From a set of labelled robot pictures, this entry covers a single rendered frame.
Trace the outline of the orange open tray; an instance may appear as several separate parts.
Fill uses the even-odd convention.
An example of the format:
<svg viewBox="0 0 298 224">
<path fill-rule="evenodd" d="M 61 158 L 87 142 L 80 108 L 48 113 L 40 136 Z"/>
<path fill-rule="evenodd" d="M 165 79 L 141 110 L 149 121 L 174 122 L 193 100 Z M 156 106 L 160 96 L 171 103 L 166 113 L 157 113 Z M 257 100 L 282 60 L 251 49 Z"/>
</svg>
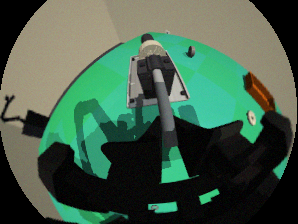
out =
<svg viewBox="0 0 298 224">
<path fill-rule="evenodd" d="M 245 76 L 246 92 L 250 93 L 250 97 L 257 100 L 259 107 L 262 107 L 263 112 L 275 111 L 275 101 L 273 101 L 273 96 L 269 92 L 269 89 L 263 87 L 263 83 L 251 75 L 251 71 L 247 72 Z"/>
</svg>

